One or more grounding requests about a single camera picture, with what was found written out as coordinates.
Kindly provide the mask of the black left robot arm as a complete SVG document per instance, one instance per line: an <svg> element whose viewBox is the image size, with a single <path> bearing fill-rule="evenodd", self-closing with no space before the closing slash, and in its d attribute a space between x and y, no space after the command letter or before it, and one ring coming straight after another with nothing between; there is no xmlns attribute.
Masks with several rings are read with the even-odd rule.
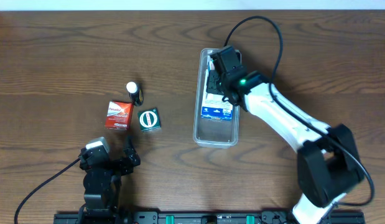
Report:
<svg viewBox="0 0 385 224"><path fill-rule="evenodd" d="M87 210L115 212L118 209L121 177L132 174L141 164L132 139L127 137L123 155L109 158L110 148L104 137L91 140L81 150L80 169L86 172L83 179L84 199Z"/></svg>

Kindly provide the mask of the blue white medicine box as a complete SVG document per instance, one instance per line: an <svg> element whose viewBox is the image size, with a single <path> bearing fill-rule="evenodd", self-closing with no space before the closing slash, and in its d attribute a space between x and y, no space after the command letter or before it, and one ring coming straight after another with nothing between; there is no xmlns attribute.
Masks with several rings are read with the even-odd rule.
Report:
<svg viewBox="0 0 385 224"><path fill-rule="evenodd" d="M222 95L207 92L209 69L205 70L205 84L203 85L201 118L231 121L233 117L233 105L222 101Z"/></svg>

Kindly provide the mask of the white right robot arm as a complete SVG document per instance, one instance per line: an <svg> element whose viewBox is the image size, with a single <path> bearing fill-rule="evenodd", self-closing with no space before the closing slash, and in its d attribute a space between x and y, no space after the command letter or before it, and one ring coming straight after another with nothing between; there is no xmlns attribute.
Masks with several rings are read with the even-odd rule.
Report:
<svg viewBox="0 0 385 224"><path fill-rule="evenodd" d="M266 122L297 153L299 187L292 209L294 223L320 223L333 207L369 174L362 165L352 132L314 119L278 92L271 80L243 66L208 67L205 90L220 95Z"/></svg>

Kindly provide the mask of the dark bottle white cap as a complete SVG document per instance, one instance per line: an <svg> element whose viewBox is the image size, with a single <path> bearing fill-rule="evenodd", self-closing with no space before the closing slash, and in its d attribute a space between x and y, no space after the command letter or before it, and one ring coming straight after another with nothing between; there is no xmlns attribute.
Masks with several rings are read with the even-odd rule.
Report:
<svg viewBox="0 0 385 224"><path fill-rule="evenodd" d="M141 106L143 104L143 93L136 82L128 82L126 84L126 90L134 106Z"/></svg>

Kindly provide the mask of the white green Panadol box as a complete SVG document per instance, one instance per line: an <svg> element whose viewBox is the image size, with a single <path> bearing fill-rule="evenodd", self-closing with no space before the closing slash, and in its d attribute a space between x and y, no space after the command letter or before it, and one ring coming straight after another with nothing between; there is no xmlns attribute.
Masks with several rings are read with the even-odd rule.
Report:
<svg viewBox="0 0 385 224"><path fill-rule="evenodd" d="M206 79L206 92L215 94L216 92L216 71L212 69L212 63L208 62L207 67L207 79Z"/></svg>

